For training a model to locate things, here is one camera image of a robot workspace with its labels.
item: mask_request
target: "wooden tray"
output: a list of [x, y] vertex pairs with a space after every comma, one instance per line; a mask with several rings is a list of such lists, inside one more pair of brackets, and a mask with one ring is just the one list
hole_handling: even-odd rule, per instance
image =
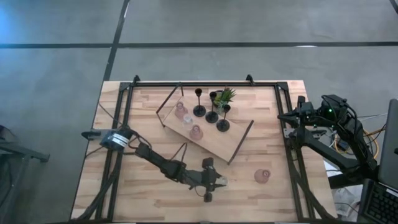
[[196, 106], [196, 102], [187, 100], [184, 96], [182, 96], [178, 102], [184, 103], [184, 106], [188, 109], [188, 114], [192, 117], [193, 123], [200, 126], [203, 131], [203, 138], [201, 140], [194, 140], [190, 137], [189, 131], [183, 128], [182, 121], [174, 115], [174, 111], [177, 108], [176, 106], [173, 107], [163, 120], [163, 125], [227, 161], [229, 165], [239, 151], [254, 121], [252, 120], [250, 122], [247, 129], [229, 121], [229, 130], [221, 132], [217, 130], [216, 123], [210, 124], [206, 121], [205, 116], [197, 117], [193, 114], [193, 108]]

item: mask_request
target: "pink glass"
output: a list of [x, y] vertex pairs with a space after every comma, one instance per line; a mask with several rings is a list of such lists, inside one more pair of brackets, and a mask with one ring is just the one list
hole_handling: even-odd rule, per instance
[[201, 140], [203, 137], [203, 131], [201, 131], [199, 125], [195, 124], [189, 132], [189, 136], [194, 140]]
[[174, 114], [179, 118], [183, 119], [184, 115], [188, 113], [188, 109], [184, 107], [184, 103], [178, 102]]

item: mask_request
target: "wooden table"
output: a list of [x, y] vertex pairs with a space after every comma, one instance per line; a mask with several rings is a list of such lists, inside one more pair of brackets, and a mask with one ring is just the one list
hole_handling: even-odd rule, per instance
[[[99, 99], [111, 114], [114, 113], [119, 83], [105, 82]], [[288, 81], [288, 84], [292, 104], [296, 105], [299, 95], [307, 96], [304, 83], [299, 80]], [[184, 87], [184, 95], [195, 96], [195, 88]], [[206, 95], [210, 91], [222, 88], [203, 87], [202, 89]], [[172, 89], [172, 87], [135, 87], [129, 114], [130, 127], [144, 136], [152, 144], [153, 149], [166, 158], [170, 158], [182, 143], [188, 141], [171, 129], [163, 128], [155, 114], [156, 109]], [[205, 203], [194, 190], [188, 190], [187, 185], [166, 179], [159, 169], [149, 162], [136, 156], [124, 156], [114, 211], [115, 222], [297, 221], [282, 131], [277, 119], [274, 89], [269, 87], [234, 89], [237, 95], [231, 103], [229, 119], [242, 127], [247, 127], [252, 119], [254, 124], [233, 163], [228, 166], [224, 160], [191, 142], [188, 143], [184, 160], [187, 169], [201, 170], [202, 159], [214, 157], [217, 172], [229, 179], [228, 186], [216, 189], [213, 201]], [[210, 105], [210, 101], [204, 97], [201, 102]], [[98, 107], [94, 128], [109, 129], [111, 125], [112, 119]], [[98, 143], [98, 141], [90, 142], [87, 153], [98, 148]], [[303, 148], [303, 156], [312, 192], [326, 210], [336, 216], [322, 157], [307, 148]], [[83, 213], [99, 191], [105, 157], [106, 150], [102, 150], [92, 154], [85, 161], [72, 218]], [[271, 171], [268, 183], [258, 184], [254, 180], [254, 173], [258, 169]], [[203, 195], [204, 189], [198, 187], [198, 193]], [[306, 213], [302, 192], [300, 198]], [[107, 200], [108, 198], [104, 204], [105, 216], [108, 209]]]

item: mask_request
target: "black candle holder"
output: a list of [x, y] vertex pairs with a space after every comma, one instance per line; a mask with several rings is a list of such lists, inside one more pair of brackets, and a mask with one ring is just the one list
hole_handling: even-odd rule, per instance
[[193, 114], [198, 117], [202, 117], [206, 114], [206, 108], [200, 104], [201, 88], [197, 88], [195, 93], [198, 97], [198, 105], [193, 108]]
[[224, 119], [221, 119], [217, 122], [217, 129], [221, 132], [225, 132], [229, 130], [229, 122], [225, 120], [226, 114], [230, 111], [230, 105], [224, 105]]
[[211, 99], [211, 111], [207, 112], [206, 114], [206, 121], [213, 124], [218, 121], [218, 114], [213, 111], [214, 109], [214, 100], [216, 99], [217, 93], [216, 92], [211, 92], [210, 93], [210, 99]]

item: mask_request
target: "potted plant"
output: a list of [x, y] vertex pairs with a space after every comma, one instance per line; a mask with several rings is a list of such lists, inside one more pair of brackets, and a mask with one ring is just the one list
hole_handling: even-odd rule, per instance
[[217, 96], [214, 100], [214, 105], [217, 107], [217, 112], [219, 114], [223, 113], [224, 105], [232, 102], [232, 98], [236, 96], [235, 90], [230, 87], [225, 87], [224, 90], [218, 90]]

